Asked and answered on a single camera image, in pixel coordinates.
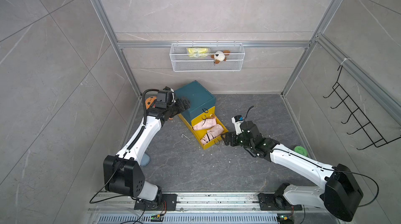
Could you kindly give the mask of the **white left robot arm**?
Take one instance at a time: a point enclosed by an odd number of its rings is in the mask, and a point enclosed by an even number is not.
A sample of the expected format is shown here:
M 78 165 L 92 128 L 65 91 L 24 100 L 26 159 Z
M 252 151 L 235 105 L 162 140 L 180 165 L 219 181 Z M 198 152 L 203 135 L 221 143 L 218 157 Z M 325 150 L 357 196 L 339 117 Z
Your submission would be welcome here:
M 179 98 L 174 90 L 148 89 L 142 96 L 143 118 L 127 144 L 103 162 L 104 190 L 144 201 L 146 207 L 162 204 L 162 190 L 146 181 L 141 169 L 149 144 L 165 122 L 190 108 L 186 97 Z

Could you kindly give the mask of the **pink umbrella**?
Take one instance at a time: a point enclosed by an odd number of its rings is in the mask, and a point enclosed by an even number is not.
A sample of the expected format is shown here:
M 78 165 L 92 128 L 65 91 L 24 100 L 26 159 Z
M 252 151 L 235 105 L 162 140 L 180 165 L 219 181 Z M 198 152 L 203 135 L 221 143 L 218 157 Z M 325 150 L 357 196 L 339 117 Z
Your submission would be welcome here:
M 201 130 L 208 130 L 213 128 L 217 125 L 217 120 L 215 116 L 207 117 L 204 120 L 201 120 L 199 123 L 193 126 L 193 130 L 201 131 Z
M 200 140 L 203 145 L 206 145 L 210 142 L 212 142 L 215 138 L 219 137 L 224 131 L 224 128 L 217 124 L 213 126 L 211 129 L 208 129 L 206 131 L 206 134 L 203 136 L 203 138 Z

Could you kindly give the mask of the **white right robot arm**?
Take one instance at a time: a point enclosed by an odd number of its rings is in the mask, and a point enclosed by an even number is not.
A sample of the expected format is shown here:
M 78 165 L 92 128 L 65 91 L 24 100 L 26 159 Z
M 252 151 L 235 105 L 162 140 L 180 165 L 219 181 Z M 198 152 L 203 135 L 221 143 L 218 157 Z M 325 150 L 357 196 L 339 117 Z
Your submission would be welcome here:
M 363 192 L 345 165 L 332 166 L 298 154 L 272 138 L 263 137 L 251 121 L 237 122 L 234 132 L 221 137 L 226 146 L 241 146 L 252 157 L 279 164 L 314 183 L 314 186 L 283 183 L 272 196 L 276 208 L 312 206 L 325 209 L 342 221 L 352 221 Z

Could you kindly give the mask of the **pink umbrella front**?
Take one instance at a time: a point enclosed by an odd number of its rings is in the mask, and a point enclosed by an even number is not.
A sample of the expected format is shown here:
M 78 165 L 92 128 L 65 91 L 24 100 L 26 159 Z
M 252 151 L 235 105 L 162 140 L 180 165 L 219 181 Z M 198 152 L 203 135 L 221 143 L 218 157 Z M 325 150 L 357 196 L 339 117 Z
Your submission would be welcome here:
M 203 145 L 206 145 L 210 142 L 212 142 L 215 138 L 219 137 L 224 131 L 224 128 L 217 124 L 213 126 L 211 129 L 208 129 L 206 131 L 206 134 L 203 136 L 203 138 L 200 140 Z

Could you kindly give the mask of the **teal and yellow drawer box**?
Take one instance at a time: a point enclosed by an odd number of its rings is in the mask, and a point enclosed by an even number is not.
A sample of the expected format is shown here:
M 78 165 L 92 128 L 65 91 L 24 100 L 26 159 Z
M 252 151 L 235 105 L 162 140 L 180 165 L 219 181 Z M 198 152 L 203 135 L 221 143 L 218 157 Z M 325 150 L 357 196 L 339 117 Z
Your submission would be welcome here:
M 179 118 L 188 127 L 191 133 L 194 135 L 200 146 L 206 150 L 213 145 L 217 145 L 222 141 L 221 135 L 215 138 L 212 142 L 203 145 L 201 139 L 206 134 L 207 130 L 195 131 L 193 126 L 204 120 L 207 117 L 215 116 L 217 124 L 224 128 L 223 133 L 227 133 L 227 128 L 218 119 L 215 114 L 216 109 L 216 98 L 206 88 L 204 88 L 198 81 L 193 81 L 182 88 L 175 91 L 178 98 L 187 98 L 190 102 L 190 108 L 179 114 Z

